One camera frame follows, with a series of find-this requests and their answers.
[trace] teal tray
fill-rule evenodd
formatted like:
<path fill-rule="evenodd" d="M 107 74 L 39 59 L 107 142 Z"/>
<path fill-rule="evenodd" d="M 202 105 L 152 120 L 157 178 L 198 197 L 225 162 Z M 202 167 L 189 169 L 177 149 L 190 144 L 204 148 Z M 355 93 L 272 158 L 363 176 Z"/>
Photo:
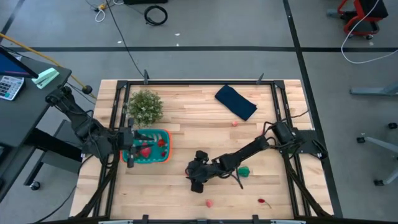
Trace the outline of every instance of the teal tray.
<path fill-rule="evenodd" d="M 144 136 L 150 137 L 154 139 L 153 141 L 142 141 L 142 140 L 134 140 L 133 146 L 141 146 L 144 143 L 153 144 L 150 148 L 150 155 L 148 158 L 145 158 L 142 155 L 135 156 L 134 162 L 137 164 L 150 164 L 153 162 L 167 162 L 171 155 L 171 137 L 170 134 L 166 130 L 161 129 L 140 129 L 138 132 Z M 163 139 L 166 144 L 165 146 L 158 146 L 157 142 Z M 124 162 L 127 162 L 128 155 L 127 151 L 122 151 L 122 158 Z"/>

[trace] calculator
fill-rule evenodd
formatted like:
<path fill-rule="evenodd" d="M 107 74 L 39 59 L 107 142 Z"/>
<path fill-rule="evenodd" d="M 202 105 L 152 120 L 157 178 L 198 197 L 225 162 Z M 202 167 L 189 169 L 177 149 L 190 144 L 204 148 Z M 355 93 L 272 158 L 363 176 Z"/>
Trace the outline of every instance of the calculator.
<path fill-rule="evenodd" d="M 3 76 L 0 80 L 0 98 L 13 100 L 24 84 L 22 77 Z"/>

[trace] dark blue cloth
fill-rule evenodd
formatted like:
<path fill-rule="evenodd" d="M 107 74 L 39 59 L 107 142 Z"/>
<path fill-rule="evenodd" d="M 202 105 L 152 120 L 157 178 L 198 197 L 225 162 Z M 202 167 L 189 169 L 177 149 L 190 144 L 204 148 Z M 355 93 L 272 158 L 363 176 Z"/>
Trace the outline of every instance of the dark blue cloth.
<path fill-rule="evenodd" d="M 232 113 L 247 121 L 257 110 L 257 106 L 241 96 L 234 88 L 225 85 L 217 93 L 216 99 L 224 104 Z"/>

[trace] green plant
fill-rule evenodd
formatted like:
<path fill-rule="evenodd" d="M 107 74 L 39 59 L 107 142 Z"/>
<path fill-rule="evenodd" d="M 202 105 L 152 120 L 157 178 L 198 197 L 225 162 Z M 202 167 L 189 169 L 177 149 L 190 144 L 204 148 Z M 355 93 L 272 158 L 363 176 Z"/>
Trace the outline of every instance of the green plant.
<path fill-rule="evenodd" d="M 134 118 L 138 128 L 145 128 L 163 117 L 163 102 L 160 96 L 149 90 L 140 90 L 132 94 L 127 112 Z"/>

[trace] concrete floor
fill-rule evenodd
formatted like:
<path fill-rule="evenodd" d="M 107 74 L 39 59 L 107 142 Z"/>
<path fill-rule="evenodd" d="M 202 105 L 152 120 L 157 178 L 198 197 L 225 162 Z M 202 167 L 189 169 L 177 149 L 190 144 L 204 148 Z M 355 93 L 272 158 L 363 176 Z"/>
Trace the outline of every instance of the concrete floor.
<path fill-rule="evenodd" d="M 100 0 L 89 0 L 99 4 Z M 395 21 L 398 2 L 384 0 L 390 16 L 371 41 L 355 37 L 347 47 L 397 47 Z M 325 10 L 339 5 L 338 0 L 289 1 L 301 47 L 339 47 L 345 38 L 342 21 L 327 18 Z M 0 2 L 0 27 L 12 14 L 17 1 Z M 211 51 L 131 52 L 141 70 L 151 78 L 264 78 L 302 79 L 299 62 L 280 0 L 170 0 L 164 7 L 169 20 L 164 26 L 145 25 L 142 16 L 127 6 L 112 10 L 129 47 L 207 46 Z M 134 6 L 143 12 L 145 5 Z M 31 47 L 122 47 L 121 38 L 109 11 L 102 23 L 94 21 L 95 12 L 84 0 L 24 1 L 7 35 Z M 2 45 L 15 47 L 4 40 Z M 220 46 L 255 46 L 261 50 L 224 50 Z M 286 47 L 289 52 L 268 51 L 266 47 Z M 98 92 L 104 78 L 140 78 L 126 52 L 51 52 L 63 66 L 72 69 L 83 83 Z M 353 60 L 366 60 L 380 53 L 348 53 Z M 386 124 L 396 120 L 398 102 L 392 98 L 352 96 L 351 86 L 384 86 L 397 81 L 396 60 L 391 56 L 364 65 L 353 65 L 340 53 L 304 52 L 304 62 L 329 150 L 343 216 L 372 220 L 398 221 L 398 180 L 375 187 L 397 165 L 394 154 L 370 144 L 355 141 L 366 133 L 387 141 L 397 141 L 396 131 Z M 80 95 L 83 109 L 93 108 Z M 39 128 L 53 134 L 65 119 L 50 109 Z M 37 180 L 39 191 L 22 185 L 39 158 L 34 154 L 7 197 L 0 203 L 0 223 L 27 223 L 50 213 L 70 193 L 76 175 L 44 165 Z M 67 218 L 71 201 L 48 220 Z"/>

